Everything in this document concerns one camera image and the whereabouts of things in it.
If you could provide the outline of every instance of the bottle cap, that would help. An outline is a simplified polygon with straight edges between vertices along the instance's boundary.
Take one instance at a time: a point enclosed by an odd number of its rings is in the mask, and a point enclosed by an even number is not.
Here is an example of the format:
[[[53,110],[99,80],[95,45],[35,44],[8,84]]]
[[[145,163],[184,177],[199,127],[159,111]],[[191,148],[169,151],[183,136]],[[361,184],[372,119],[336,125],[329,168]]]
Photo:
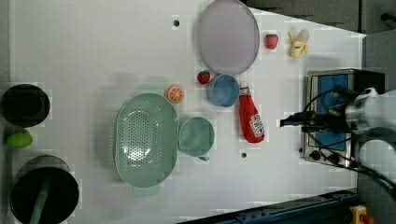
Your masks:
[[[361,222],[364,224],[375,224],[374,218],[366,215],[361,216]]]
[[[241,82],[239,85],[239,88],[246,88],[248,86],[248,83],[246,81]]]

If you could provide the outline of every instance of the plate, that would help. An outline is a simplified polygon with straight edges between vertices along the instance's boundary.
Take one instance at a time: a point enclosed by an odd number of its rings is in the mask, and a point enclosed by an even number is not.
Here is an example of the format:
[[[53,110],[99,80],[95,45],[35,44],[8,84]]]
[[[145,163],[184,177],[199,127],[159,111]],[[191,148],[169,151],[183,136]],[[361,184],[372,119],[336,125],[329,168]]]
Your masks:
[[[137,95],[120,110],[115,163],[121,178],[138,188],[163,182],[177,160],[178,116],[164,97]]]
[[[204,11],[198,26],[198,49],[219,74],[239,75],[254,63],[260,33],[251,11],[238,0],[218,0]]]

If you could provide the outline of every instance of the label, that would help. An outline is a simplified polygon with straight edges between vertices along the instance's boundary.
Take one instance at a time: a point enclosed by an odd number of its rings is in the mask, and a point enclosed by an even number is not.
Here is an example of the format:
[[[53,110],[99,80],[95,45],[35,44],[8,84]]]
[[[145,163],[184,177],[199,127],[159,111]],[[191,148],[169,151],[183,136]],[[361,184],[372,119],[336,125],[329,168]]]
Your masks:
[[[262,120],[260,115],[253,115],[250,120],[250,127],[253,130],[254,136],[260,137],[264,135],[264,126],[262,125]]]
[[[250,90],[248,87],[239,89],[239,95],[250,95]]]

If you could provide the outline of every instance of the small red fruit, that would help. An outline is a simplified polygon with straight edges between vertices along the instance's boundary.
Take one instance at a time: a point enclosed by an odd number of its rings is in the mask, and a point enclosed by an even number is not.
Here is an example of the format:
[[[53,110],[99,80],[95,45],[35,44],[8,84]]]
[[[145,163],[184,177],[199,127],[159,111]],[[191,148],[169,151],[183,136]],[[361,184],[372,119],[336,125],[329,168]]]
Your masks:
[[[197,76],[197,79],[198,79],[198,81],[199,81],[201,84],[205,85],[205,84],[208,83],[209,80],[210,80],[210,73],[209,73],[208,71],[200,72],[200,73],[198,74],[198,76]]]
[[[264,38],[265,47],[268,49],[275,49],[278,41],[277,35],[266,35]]]

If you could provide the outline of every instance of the black bucket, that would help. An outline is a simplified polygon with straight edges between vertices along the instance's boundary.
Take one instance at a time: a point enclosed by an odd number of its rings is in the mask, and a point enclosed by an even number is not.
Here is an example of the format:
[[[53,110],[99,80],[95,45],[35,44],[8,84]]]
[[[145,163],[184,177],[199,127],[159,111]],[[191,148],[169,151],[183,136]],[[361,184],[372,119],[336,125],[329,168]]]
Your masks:
[[[21,223],[34,218],[39,194],[47,182],[46,199],[37,223],[57,224],[65,221],[78,204],[78,183],[69,174],[64,161],[43,156],[27,162],[20,171],[20,178],[11,192],[11,210]]]
[[[8,89],[1,100],[5,119],[21,128],[41,123],[50,112],[50,99],[40,88],[21,84]]]

